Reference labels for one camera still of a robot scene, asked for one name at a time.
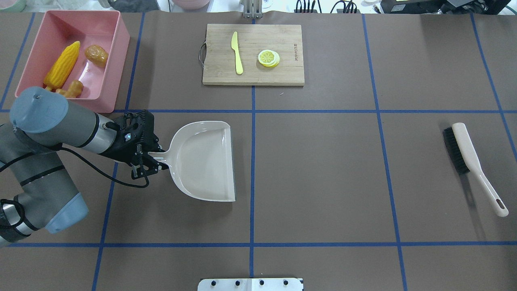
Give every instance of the wooden cutting board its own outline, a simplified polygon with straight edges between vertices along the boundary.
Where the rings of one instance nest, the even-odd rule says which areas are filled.
[[[235,31],[242,75],[235,73],[235,53],[231,47]],[[266,49],[278,52],[278,66],[267,68],[259,63],[257,57]],[[301,25],[208,24],[203,84],[303,86]]]

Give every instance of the yellow lemon slice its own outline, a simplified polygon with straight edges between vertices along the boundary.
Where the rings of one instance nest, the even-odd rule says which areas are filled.
[[[276,51],[263,50],[258,53],[258,62],[264,67],[276,67],[280,63],[280,55]]]

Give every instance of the black bristles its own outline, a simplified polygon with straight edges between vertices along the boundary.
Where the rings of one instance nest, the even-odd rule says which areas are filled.
[[[451,158],[452,163],[456,168],[456,172],[458,172],[460,175],[470,172],[467,165],[465,165],[465,160],[461,155],[460,147],[458,146],[458,142],[456,141],[452,127],[446,128],[444,130],[444,140],[445,147],[447,147],[449,157]]]

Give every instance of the cleaning brush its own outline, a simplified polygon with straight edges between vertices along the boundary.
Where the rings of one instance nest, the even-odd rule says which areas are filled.
[[[63,84],[65,84],[68,75],[77,61],[80,46],[81,43],[76,41],[64,49],[45,76],[43,81],[43,84],[47,86],[45,89],[52,91],[63,87]]]
[[[472,172],[487,195],[495,214],[501,217],[507,216],[508,209],[481,169],[478,155],[470,140],[465,124],[458,122],[454,123],[452,127],[445,129],[444,140],[449,156],[458,174],[461,175]]]

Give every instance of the corn cob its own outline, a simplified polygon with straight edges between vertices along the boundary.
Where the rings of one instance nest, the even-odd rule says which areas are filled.
[[[52,65],[47,76],[45,76],[43,81],[43,84],[47,86],[45,89],[52,91],[63,87],[77,61],[80,45],[81,43],[76,41],[64,49],[54,65]]]

